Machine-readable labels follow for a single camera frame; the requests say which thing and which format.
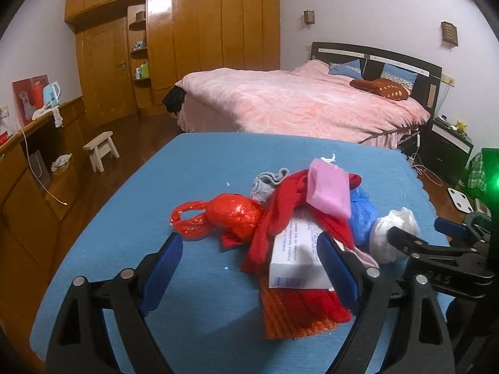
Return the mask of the wall lamp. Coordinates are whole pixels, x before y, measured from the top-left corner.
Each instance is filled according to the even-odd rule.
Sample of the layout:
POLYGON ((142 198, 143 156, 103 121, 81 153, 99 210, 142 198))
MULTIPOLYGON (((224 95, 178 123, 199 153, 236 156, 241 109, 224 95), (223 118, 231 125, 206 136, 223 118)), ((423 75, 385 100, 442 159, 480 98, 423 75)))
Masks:
POLYGON ((303 14, 304 24, 306 26, 313 25, 315 21, 315 11, 314 10, 305 10, 303 14))
POLYGON ((442 42, 450 47, 458 46, 458 29, 457 27, 447 21, 442 21, 441 23, 442 30, 442 42))

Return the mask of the blue plastic bag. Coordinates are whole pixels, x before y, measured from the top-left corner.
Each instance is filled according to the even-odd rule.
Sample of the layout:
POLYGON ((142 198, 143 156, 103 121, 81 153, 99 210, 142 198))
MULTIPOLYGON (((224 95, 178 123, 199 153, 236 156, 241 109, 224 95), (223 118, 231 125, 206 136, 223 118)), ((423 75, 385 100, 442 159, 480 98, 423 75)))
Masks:
POLYGON ((350 203, 351 217, 348 225, 354 237, 354 244, 366 251, 369 248, 371 229, 379 213, 362 187, 350 191, 350 203))

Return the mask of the pink pouch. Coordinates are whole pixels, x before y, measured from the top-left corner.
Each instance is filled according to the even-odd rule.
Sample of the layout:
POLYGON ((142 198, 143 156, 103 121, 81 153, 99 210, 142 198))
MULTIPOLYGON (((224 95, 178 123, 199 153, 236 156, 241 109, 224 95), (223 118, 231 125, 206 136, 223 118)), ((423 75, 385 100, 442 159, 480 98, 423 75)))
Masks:
POLYGON ((306 202, 313 208, 342 219, 351 217, 349 175, 323 159, 309 167, 306 202))

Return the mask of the wooden side cabinet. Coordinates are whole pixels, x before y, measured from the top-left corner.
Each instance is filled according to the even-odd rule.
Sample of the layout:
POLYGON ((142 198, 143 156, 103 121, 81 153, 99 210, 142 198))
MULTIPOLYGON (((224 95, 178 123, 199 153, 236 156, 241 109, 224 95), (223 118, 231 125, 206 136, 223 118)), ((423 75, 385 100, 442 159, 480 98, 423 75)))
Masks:
POLYGON ((29 347, 38 307, 51 281, 63 220, 80 190, 79 173, 91 134, 82 98, 61 105, 63 125, 47 115, 1 146, 1 328, 20 358, 37 363, 29 347), (69 154, 69 165, 42 188, 29 153, 45 163, 69 154))

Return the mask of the red plastic bag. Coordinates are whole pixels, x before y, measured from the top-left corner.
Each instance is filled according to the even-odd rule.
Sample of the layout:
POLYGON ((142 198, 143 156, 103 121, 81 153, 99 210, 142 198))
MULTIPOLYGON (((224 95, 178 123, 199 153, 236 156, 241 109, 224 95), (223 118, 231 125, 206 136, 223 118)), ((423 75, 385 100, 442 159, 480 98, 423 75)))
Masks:
POLYGON ((219 230, 236 243, 245 243, 265 213, 265 206, 238 193, 222 193, 209 201, 189 201, 178 205, 170 224, 181 236, 201 239, 219 230))

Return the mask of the white paper box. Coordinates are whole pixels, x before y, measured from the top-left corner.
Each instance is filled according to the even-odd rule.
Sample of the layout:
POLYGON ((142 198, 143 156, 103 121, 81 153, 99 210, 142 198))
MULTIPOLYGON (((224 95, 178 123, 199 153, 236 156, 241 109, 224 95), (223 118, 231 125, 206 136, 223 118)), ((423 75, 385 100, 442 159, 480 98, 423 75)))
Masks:
POLYGON ((322 231, 307 209, 293 213, 286 228, 274 238, 270 288, 333 291, 316 251, 322 231))

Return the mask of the black nightstand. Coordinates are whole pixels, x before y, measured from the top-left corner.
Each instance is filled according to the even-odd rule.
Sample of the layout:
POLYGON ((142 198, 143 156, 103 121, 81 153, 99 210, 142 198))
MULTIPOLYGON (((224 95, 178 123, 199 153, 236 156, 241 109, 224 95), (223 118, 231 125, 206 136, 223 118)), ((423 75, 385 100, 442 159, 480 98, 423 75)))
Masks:
POLYGON ((463 175, 473 148, 468 136, 434 118, 423 129, 419 158, 436 176, 454 187, 463 175))

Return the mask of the right wall lamp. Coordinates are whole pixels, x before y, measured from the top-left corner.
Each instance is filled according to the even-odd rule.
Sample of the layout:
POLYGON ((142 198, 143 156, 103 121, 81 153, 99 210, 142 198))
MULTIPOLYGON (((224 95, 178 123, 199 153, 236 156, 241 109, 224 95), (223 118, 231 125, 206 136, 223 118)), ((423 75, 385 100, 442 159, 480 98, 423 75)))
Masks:
POLYGON ((447 21, 442 21, 441 23, 442 30, 442 42, 450 47, 458 46, 458 29, 457 27, 447 21))

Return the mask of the orange knitted cloth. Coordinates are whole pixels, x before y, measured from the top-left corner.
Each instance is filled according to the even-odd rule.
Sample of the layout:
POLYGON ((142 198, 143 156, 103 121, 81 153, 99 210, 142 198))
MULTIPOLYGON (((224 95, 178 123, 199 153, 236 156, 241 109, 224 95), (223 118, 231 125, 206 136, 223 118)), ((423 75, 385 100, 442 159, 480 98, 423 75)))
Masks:
POLYGON ((336 329, 339 323, 328 318, 300 318, 290 306, 285 305, 285 289, 272 289, 268 279, 260 277, 260 302, 265 325, 264 337, 268 340, 306 338, 336 329))

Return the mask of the left blue pillow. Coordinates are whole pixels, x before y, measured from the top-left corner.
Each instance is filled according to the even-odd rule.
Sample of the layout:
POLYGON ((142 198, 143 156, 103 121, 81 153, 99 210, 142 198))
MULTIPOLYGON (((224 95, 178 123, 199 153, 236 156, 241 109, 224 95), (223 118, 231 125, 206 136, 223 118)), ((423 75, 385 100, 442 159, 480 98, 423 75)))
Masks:
POLYGON ((362 79, 360 59, 355 59, 347 63, 330 63, 328 74, 346 76, 351 79, 362 79))

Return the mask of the plaid shirt on chair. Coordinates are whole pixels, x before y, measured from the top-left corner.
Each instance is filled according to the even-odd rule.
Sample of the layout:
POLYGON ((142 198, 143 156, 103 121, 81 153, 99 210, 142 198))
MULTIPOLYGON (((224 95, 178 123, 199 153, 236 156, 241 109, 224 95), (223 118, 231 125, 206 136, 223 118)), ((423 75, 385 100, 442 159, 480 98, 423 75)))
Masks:
POLYGON ((480 152, 469 162, 467 185, 469 190, 484 193, 486 191, 486 173, 483 154, 480 152))

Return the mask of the white plastic bag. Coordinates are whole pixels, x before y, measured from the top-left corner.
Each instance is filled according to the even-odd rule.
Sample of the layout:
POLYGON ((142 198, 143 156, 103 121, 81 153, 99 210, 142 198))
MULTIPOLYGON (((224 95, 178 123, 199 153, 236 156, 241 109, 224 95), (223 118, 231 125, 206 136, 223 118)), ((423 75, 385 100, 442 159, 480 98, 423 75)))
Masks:
POLYGON ((371 228, 369 253, 379 264, 401 263, 407 259, 407 255, 390 242, 401 231, 415 237, 421 234, 413 211, 406 207, 392 209, 387 215, 376 219, 371 228))

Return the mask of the red framed picture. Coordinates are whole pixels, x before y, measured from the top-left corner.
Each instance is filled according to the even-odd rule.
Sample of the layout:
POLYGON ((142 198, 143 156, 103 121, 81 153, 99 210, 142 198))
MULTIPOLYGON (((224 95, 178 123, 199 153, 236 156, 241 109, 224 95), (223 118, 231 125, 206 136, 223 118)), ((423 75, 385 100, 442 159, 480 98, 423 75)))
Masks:
POLYGON ((14 81, 12 83, 13 95, 19 110, 20 122, 23 127, 32 122, 32 116, 35 110, 38 109, 35 98, 36 84, 39 83, 43 89, 48 85, 48 82, 48 76, 43 74, 33 78, 14 81))

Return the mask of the left wall lamp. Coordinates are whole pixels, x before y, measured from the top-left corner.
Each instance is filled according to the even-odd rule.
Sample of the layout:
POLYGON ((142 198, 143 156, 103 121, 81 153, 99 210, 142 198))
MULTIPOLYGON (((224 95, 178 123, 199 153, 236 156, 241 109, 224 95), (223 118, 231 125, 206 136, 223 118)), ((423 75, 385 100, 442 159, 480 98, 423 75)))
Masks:
POLYGON ((315 11, 314 10, 305 10, 303 14, 304 24, 306 26, 313 25, 315 21, 315 11))

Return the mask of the grey sock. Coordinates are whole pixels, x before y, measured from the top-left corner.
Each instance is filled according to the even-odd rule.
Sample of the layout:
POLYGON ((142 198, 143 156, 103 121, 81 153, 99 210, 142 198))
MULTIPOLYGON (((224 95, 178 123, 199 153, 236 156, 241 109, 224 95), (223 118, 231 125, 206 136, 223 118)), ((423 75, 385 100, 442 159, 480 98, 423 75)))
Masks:
POLYGON ((249 198, 261 204, 267 204, 272 193, 274 193, 288 174, 288 168, 281 168, 278 172, 265 171, 260 173, 253 181, 249 198))

